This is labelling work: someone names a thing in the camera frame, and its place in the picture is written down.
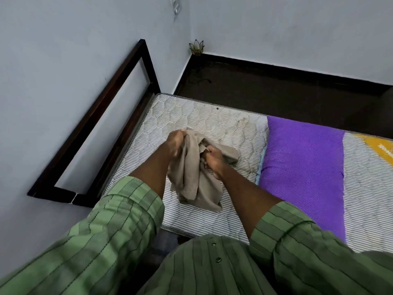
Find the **purple pillow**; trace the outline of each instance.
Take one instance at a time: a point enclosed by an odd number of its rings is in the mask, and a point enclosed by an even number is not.
[[[277,117],[268,117],[268,125],[259,186],[345,242],[344,132]]]

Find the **mattress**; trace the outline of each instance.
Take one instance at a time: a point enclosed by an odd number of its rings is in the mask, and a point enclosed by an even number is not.
[[[109,178],[104,195],[120,178],[143,163],[176,129],[189,127],[218,143],[235,147],[234,168],[255,182],[269,138],[267,116],[239,109],[158,94]],[[347,244],[356,252],[393,252],[393,167],[355,134],[345,132],[344,222]],[[248,243],[229,194],[223,187],[222,212],[180,204],[166,179],[162,228],[189,237],[228,236]]]

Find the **green striped shirt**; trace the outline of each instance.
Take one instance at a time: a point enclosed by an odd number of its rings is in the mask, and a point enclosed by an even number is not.
[[[1,294],[116,294],[161,226],[164,204],[121,179],[45,252],[0,281]],[[170,253],[140,294],[393,294],[393,255],[354,253],[289,203],[257,224],[250,245],[208,235]]]

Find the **bed frame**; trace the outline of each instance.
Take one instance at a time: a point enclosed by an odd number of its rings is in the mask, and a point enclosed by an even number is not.
[[[145,65],[150,85],[147,87],[139,103],[136,105],[134,112],[125,124],[119,138],[116,140],[87,193],[78,194],[63,188],[55,187],[55,184],[71,163],[72,159],[141,58]],[[93,105],[83,116],[79,124],[72,131],[65,143],[61,146],[59,151],[38,177],[27,195],[61,203],[94,207],[94,205],[99,201],[100,194],[105,183],[116,167],[121,154],[127,147],[135,128],[144,116],[148,104],[152,100],[153,96],[160,92],[160,87],[158,85],[149,50],[147,49],[146,41],[144,39],[140,39],[116,71],[112,79],[106,85],[104,90],[95,100]]]

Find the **hand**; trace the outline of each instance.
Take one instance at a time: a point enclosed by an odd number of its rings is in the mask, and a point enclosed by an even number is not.
[[[209,145],[206,147],[209,152],[204,154],[208,167],[213,171],[214,177],[222,181],[222,171],[227,165],[220,149]]]
[[[169,146],[171,152],[171,158],[174,159],[179,151],[181,144],[183,143],[185,136],[185,130],[179,129],[171,132],[165,143]]]

